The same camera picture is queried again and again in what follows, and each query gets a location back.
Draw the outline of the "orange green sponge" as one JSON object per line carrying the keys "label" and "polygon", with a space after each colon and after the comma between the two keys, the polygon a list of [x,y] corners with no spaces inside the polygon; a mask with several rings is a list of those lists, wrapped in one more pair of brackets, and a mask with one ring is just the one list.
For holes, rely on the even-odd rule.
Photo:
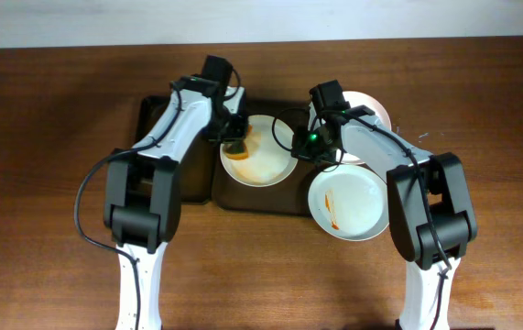
{"label": "orange green sponge", "polygon": [[245,160],[249,157],[249,152],[245,143],[247,136],[252,132],[253,127],[248,126],[245,137],[236,142],[225,144],[222,148],[223,154],[229,160]]}

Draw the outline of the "white pink plate top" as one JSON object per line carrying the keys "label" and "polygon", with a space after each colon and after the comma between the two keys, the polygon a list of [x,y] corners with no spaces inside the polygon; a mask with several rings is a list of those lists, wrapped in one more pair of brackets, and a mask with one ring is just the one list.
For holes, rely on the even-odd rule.
{"label": "white pink plate top", "polygon": [[[359,105],[365,105],[369,109],[373,110],[375,112],[375,115],[379,118],[379,121],[381,124],[386,127],[387,129],[391,130],[391,120],[387,113],[387,110],[383,105],[381,105],[375,98],[372,96],[366,94],[366,93],[360,93],[357,91],[343,91],[343,98],[345,101],[347,101],[351,107],[357,107]],[[316,110],[313,105],[313,103],[309,104],[310,109],[310,118],[308,122],[308,129],[309,131],[314,130],[319,126],[319,124],[324,124],[325,121],[321,119],[320,121],[314,121],[314,118],[316,117]],[[341,163],[343,164],[352,164],[352,165],[362,165],[364,162],[357,158],[355,155],[348,154],[348,153],[342,153],[340,149],[336,150],[336,158],[342,158]]]}

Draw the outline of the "grey white plate bottom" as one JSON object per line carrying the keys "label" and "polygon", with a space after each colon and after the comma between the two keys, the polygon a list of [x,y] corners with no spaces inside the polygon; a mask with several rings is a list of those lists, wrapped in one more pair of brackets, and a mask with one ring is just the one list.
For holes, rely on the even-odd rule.
{"label": "grey white plate bottom", "polygon": [[355,165],[320,172],[311,182],[308,206],[314,221],[342,240],[371,239],[389,224],[387,185],[372,171]]}

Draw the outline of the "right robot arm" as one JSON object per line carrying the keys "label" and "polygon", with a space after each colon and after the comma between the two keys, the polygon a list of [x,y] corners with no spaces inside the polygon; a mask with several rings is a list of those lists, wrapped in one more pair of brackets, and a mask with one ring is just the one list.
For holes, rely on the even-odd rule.
{"label": "right robot arm", "polygon": [[451,152],[434,155],[394,133],[366,105],[352,106],[338,81],[309,91],[309,123],[294,133],[291,155],[339,162],[340,150],[363,161],[387,186],[388,227],[407,262],[397,329],[446,329],[452,282],[477,236],[463,165]]}

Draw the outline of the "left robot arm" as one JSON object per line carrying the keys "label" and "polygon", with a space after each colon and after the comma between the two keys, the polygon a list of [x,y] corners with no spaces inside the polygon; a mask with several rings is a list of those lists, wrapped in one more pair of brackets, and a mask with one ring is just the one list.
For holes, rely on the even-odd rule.
{"label": "left robot arm", "polygon": [[172,82],[158,121],[126,155],[108,162],[104,223],[120,264],[119,329],[159,329],[163,257],[180,222],[180,164],[193,142],[244,140],[245,89],[226,59],[210,55],[202,71]]}

